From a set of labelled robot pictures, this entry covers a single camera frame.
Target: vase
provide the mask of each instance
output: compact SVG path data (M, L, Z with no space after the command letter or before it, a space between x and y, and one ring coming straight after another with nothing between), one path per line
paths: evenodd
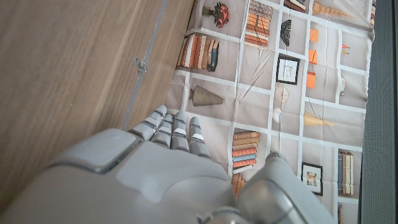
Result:
M209 106L223 104L223 99L216 94L200 87L195 86L195 89L190 89L189 99L192 100L193 106Z
M207 17L214 16L214 10L211 10L211 8L208 6L203 6L201 14Z

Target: stack of books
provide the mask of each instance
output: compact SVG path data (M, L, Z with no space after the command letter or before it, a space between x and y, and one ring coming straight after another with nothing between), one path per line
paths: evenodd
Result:
M234 192L235 199L237 199L239 192L242 190L245 183L246 181L244 181L242 174L234 174L232 176L232 190Z
M305 0L285 0L284 6L289 9L296 10L298 12L305 12L306 7L304 6Z
M354 156L350 152L338 153L338 190L342 194L354 194Z
M270 6L251 0L244 42L267 49L271 17L272 8Z
M218 62L218 40L205 35L190 34L184 38L177 66L214 72Z
M260 141L260 133L247 131L234 134L232 146L232 161L237 174L253 168L256 164L257 143Z

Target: black frame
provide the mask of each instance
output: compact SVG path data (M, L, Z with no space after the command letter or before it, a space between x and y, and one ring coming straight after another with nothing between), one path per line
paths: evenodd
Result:
M312 193L314 193L315 195L323 196L323 181L322 181L322 177L323 177L323 168L322 168L322 166L318 166L318 165L314 165L314 164L309 164L309 163L306 163L306 162L302 162L302 163L301 163L301 182L303 182L303 170L304 170L304 165L321 169L321 179L320 179L320 181L321 181L321 192L320 192L320 193L318 193L318 192L312 192Z
M284 59L284 60L291 60L294 62L297 62L297 69L296 69L296 81L295 82L287 82L287 81L282 81L282 80L278 80L278 76L279 76L279 62L280 59ZM297 85L297 78L299 76L299 65L300 65L300 59L298 58L293 58L293 57L288 57L285 55L279 55L278 57L278 64L276 66L276 81L279 83L286 83L286 84L291 84L291 85Z

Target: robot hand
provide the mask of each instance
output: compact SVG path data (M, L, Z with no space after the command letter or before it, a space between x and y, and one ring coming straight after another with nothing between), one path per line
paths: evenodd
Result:
M235 201L210 159L198 118L158 107L128 132L108 129L67 149L0 223L332 223L277 153Z

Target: decorative object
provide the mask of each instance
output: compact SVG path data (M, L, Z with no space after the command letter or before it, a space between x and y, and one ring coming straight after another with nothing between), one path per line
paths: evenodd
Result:
M190 90L189 99L192 99L194 106L209 106L223 104L223 99L216 94L196 86L194 90Z
M318 125L324 125L324 124L329 125L329 126L335 125L334 123L332 123L330 121L324 121L308 112L304 112L304 126L318 126Z
M317 51L316 50L308 50L308 60L310 63L316 65L317 62Z
M278 87L275 89L275 100L279 103L286 103L290 97L290 92L285 87Z
M222 28L229 21L229 11L225 4L218 2L214 7L214 11L208 6L203 6L202 15L204 16L214 16L214 23L218 28Z
M307 87L315 88L315 72L307 72Z
M344 96L344 89L346 88L346 80L344 77L341 78L341 91L340 96Z
M322 166L303 162L301 180L315 195L323 195Z
M318 30L310 29L310 41L318 42Z
M290 58L279 55L276 67L276 81L286 84L297 85L297 76L299 75L299 63L297 58Z
M282 118L282 110L280 108L274 108L273 112L272 112L272 119L276 122L276 123L280 123L280 119Z
M280 38L284 41L286 46L289 46L290 28L292 28L292 20L286 20L280 26Z
M312 5L312 14L313 15L318 15L318 14L323 14L326 16L346 16L346 17L351 17L353 18L352 15L345 13L339 9L335 9L332 7L326 7L323 6L320 2L314 1Z

